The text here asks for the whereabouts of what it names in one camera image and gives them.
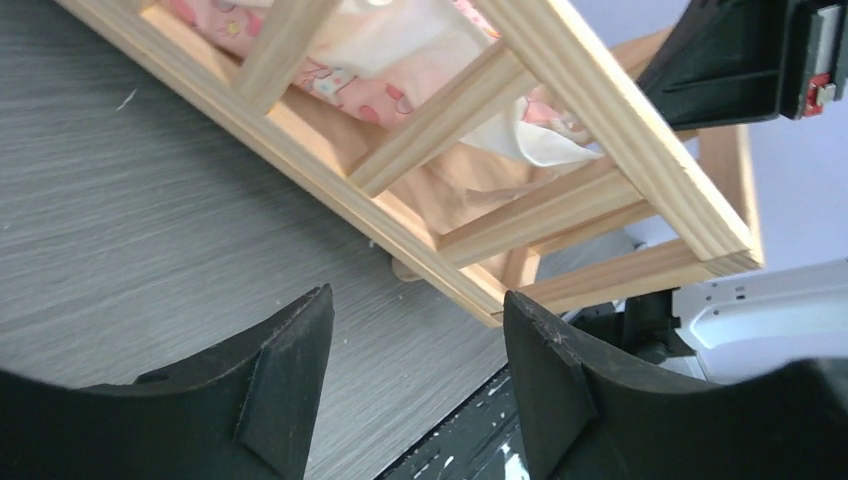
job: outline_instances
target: floor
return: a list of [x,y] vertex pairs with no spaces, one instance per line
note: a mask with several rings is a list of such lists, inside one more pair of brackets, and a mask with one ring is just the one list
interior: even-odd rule
[[[389,257],[49,0],[0,16],[0,367],[129,383],[330,282],[307,478],[382,471],[505,363]],[[542,275],[629,251],[621,233]]]

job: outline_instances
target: wooden crib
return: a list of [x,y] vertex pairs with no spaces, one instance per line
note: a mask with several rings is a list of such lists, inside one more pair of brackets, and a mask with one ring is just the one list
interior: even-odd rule
[[[501,40],[387,133],[288,88],[337,0],[276,2],[243,64],[156,0],[57,2],[486,325],[507,289],[565,311],[763,265],[745,127],[675,135],[630,79],[667,31],[610,52],[564,0],[477,0]],[[539,84],[608,156],[469,201],[543,173],[457,143]],[[542,255],[657,214],[679,239],[536,282]]]

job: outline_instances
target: bedding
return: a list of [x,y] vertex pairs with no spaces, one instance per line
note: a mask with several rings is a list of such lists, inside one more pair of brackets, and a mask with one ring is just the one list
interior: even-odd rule
[[[273,0],[162,0],[216,46],[246,57]],[[498,39],[469,0],[343,0],[293,84],[362,121],[406,120]],[[540,88],[462,142],[540,167],[594,159],[588,133]]]

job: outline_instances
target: gray table surface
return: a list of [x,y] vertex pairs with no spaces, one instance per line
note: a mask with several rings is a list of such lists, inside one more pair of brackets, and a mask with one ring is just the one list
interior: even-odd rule
[[[3,10],[0,367],[129,383],[330,282],[307,477],[367,479],[504,365],[500,330],[397,281],[367,238],[59,6]],[[544,275],[630,248],[611,234]]]

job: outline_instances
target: gray floor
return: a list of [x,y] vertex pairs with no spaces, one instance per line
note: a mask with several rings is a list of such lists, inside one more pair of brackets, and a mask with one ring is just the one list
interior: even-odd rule
[[[3,4],[2,368],[131,382],[330,282],[307,476],[367,479],[504,364],[499,330],[396,281],[384,252],[61,8]],[[546,275],[628,248],[610,235]]]

